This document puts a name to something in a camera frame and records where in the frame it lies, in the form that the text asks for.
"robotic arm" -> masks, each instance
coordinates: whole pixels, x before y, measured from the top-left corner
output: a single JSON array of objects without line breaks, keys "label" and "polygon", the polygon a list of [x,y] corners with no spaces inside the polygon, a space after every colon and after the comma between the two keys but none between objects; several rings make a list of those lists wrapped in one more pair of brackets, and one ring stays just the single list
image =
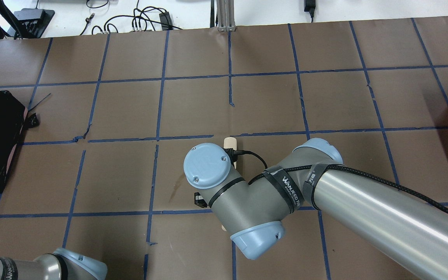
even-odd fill
[{"label": "robotic arm", "polygon": [[313,138],[248,184],[221,147],[203,143],[186,155],[184,172],[249,259],[281,239],[281,220],[307,201],[419,278],[448,280],[448,209],[342,164],[333,146]]}]

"silver metal tube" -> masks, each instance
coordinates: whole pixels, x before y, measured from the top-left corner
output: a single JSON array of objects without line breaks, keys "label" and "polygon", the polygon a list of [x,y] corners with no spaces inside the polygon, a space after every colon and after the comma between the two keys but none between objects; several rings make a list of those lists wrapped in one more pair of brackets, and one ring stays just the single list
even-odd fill
[{"label": "silver metal tube", "polygon": [[371,179],[329,170],[314,199],[325,213],[421,279],[448,280],[448,214]]}]

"light blue joint cap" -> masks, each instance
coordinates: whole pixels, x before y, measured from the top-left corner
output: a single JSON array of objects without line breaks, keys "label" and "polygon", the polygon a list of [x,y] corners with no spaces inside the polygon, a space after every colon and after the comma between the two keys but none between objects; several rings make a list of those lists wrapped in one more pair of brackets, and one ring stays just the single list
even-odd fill
[{"label": "light blue joint cap", "polygon": [[309,147],[309,148],[318,149],[319,151],[322,151],[323,153],[329,155],[329,157],[331,157],[334,161],[336,161],[339,164],[343,165],[343,159],[341,158],[340,152],[338,152],[338,150],[334,146],[330,145],[324,139],[321,139],[321,138],[311,138],[310,140],[308,140],[304,144],[294,148],[293,150],[296,150],[296,149],[302,148],[302,147]]},{"label": "light blue joint cap", "polygon": [[183,168],[186,179],[192,186],[210,189],[226,179],[231,170],[231,160],[218,145],[203,143],[188,152]]},{"label": "light blue joint cap", "polygon": [[257,259],[276,244],[284,234],[285,228],[281,222],[274,221],[238,231],[231,235],[231,240],[236,243],[247,259]]},{"label": "light blue joint cap", "polygon": [[53,252],[54,254],[60,255],[69,261],[82,267],[85,271],[89,272],[97,280],[105,280],[107,277],[107,265],[103,262],[97,261],[85,255],[74,253],[70,250],[64,248],[58,248]]}]

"white floor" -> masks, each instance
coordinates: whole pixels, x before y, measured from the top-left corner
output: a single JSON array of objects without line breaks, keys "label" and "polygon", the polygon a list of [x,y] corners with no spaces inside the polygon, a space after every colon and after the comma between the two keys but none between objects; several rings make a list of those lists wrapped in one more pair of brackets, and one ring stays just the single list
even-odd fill
[{"label": "white floor", "polygon": [[[110,5],[89,9],[85,0],[40,0],[39,8],[53,9],[55,17],[43,37],[78,35],[85,26],[85,18],[95,13],[86,34],[93,25],[101,25],[112,16],[132,14],[136,0],[111,0]],[[105,0],[91,0],[98,6]],[[237,25],[275,25],[280,23],[306,23],[310,16],[303,11],[304,0],[235,0]],[[35,7],[36,0],[6,0],[11,11]],[[141,8],[153,5],[164,7],[171,14],[173,24],[183,29],[205,28],[210,24],[210,0],[141,0]],[[420,18],[425,16],[448,16],[448,0],[317,0],[315,22],[354,21],[381,18]],[[158,21],[158,13],[150,16]],[[0,16],[2,27],[9,25]],[[111,21],[120,32],[131,31],[130,18]]]}]

